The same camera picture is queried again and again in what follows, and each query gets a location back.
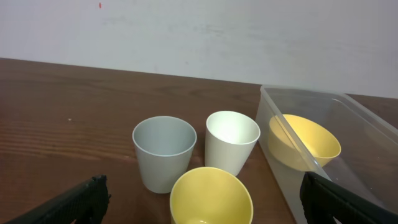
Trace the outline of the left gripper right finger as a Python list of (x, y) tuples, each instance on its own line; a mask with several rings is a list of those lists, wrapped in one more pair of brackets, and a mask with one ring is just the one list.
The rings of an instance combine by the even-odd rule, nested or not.
[(300, 200), (308, 223), (397, 223), (397, 214), (385, 210), (332, 181), (306, 172)]

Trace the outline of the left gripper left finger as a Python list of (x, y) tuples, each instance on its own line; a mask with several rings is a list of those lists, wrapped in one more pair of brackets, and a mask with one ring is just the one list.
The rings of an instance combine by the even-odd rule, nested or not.
[(9, 223), (101, 223), (109, 205), (105, 175), (94, 176)]

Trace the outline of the yellow bowl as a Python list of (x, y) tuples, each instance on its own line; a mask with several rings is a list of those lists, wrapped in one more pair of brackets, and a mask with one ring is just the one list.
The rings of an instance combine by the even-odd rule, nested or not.
[[(340, 155), (340, 142), (323, 126), (293, 114), (285, 114), (284, 118), (318, 165), (323, 167)], [(279, 162), (299, 171), (313, 170), (306, 162), (307, 157), (301, 154), (303, 149), (293, 142), (278, 116), (270, 119), (269, 128), (268, 148)]]

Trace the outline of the yellow cup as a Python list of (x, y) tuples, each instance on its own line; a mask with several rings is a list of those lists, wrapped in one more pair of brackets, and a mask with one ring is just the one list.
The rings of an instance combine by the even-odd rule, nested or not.
[(252, 198), (234, 175), (198, 167), (182, 175), (170, 193), (171, 222), (251, 224)]

